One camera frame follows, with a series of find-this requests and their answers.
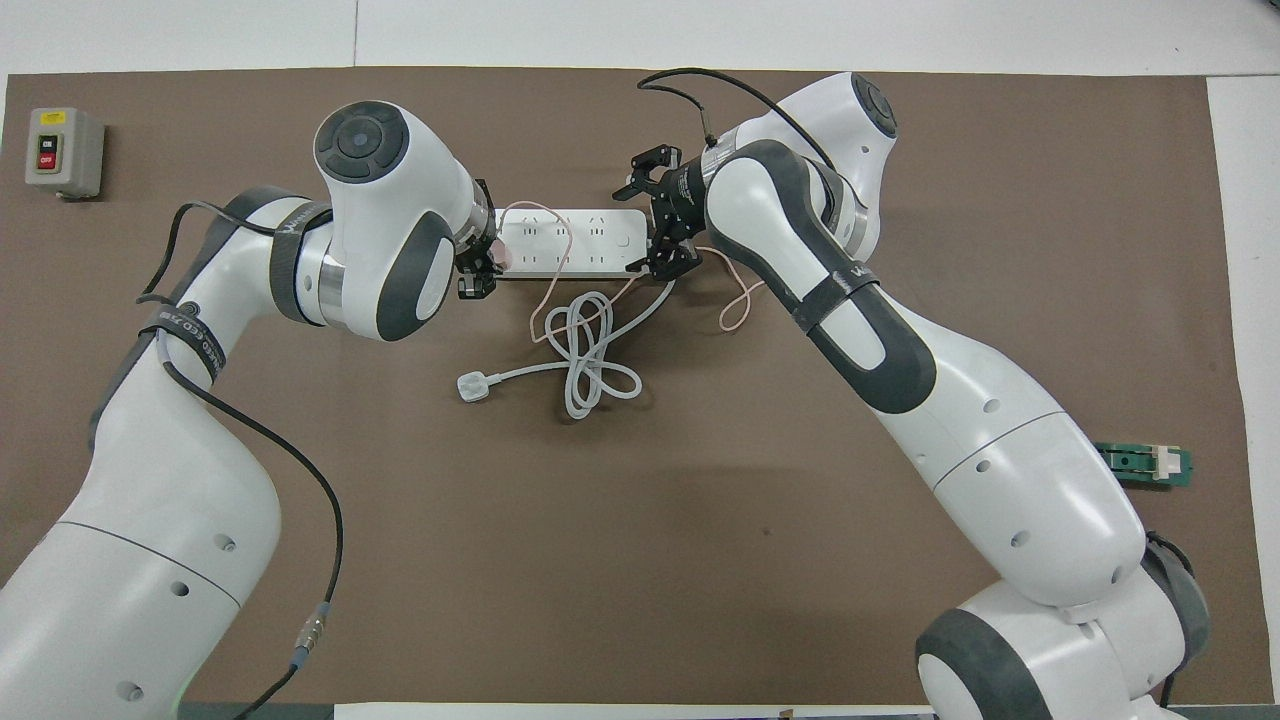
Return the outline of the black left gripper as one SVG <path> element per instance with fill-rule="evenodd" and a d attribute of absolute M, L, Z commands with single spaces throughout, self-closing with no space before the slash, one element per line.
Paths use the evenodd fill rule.
<path fill-rule="evenodd" d="M 458 297 L 485 299 L 497 288 L 504 243 L 498 236 L 492 196 L 484 179 L 474 181 L 474 202 L 454 233 L 454 264 L 458 266 Z"/>

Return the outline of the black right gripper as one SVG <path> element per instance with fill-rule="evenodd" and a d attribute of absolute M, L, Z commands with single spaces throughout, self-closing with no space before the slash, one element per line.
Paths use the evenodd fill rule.
<path fill-rule="evenodd" d="M 705 229 L 707 181 L 701 158 L 681 161 L 676 146 L 659 145 L 631 160 L 631 172 L 614 196 L 652 197 L 654 234 L 646 255 L 628 264 L 628 273 L 646 272 L 654 281 L 675 281 L 701 264 L 689 240 Z"/>

